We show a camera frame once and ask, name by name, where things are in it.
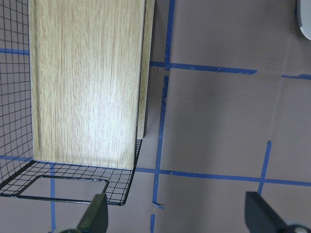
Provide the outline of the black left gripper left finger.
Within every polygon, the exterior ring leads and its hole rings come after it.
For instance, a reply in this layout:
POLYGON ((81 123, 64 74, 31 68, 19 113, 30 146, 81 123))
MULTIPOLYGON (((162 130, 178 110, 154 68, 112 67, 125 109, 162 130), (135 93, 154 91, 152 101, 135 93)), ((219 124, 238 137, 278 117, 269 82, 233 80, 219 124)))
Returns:
POLYGON ((77 225, 81 233, 105 233, 108 228, 106 194, 96 194, 77 225))

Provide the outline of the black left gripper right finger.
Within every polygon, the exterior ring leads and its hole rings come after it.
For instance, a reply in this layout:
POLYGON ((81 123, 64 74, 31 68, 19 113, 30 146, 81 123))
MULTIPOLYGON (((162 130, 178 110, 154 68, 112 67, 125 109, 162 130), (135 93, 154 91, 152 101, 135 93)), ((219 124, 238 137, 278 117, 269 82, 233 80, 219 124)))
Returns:
POLYGON ((292 228, 257 193, 245 193, 244 220, 250 233, 291 233, 292 228))

